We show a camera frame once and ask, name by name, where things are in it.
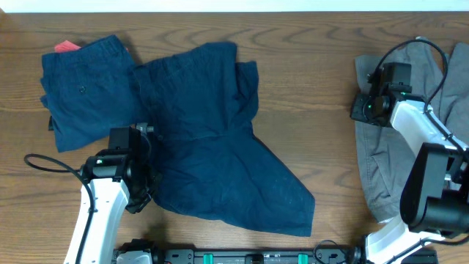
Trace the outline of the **navy blue shorts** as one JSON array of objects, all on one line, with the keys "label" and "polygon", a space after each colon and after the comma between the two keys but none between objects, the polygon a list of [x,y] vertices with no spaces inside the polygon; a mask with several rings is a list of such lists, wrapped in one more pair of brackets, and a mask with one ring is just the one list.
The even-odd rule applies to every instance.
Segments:
[{"label": "navy blue shorts", "polygon": [[315,200],[255,135],[256,62],[238,62],[231,42],[136,67],[154,127],[154,201],[175,213],[260,232],[307,237]]}]

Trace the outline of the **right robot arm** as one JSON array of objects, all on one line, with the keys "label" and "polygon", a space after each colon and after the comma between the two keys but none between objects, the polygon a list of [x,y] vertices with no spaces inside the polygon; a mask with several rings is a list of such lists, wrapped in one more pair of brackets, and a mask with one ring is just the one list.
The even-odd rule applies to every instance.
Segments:
[{"label": "right robot arm", "polygon": [[405,139],[416,159],[400,198],[400,212],[367,235],[350,263],[401,263],[419,259],[431,243],[468,242],[468,146],[433,114],[422,98],[405,92],[356,96],[354,121],[388,126]]}]

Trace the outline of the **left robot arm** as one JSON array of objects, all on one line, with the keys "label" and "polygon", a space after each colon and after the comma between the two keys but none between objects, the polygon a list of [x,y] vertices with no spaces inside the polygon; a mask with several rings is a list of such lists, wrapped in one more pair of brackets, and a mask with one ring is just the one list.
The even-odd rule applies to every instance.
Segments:
[{"label": "left robot arm", "polygon": [[125,211],[135,214],[152,200],[158,173],[142,151],[101,150],[80,171],[81,202],[65,263],[111,263]]}]

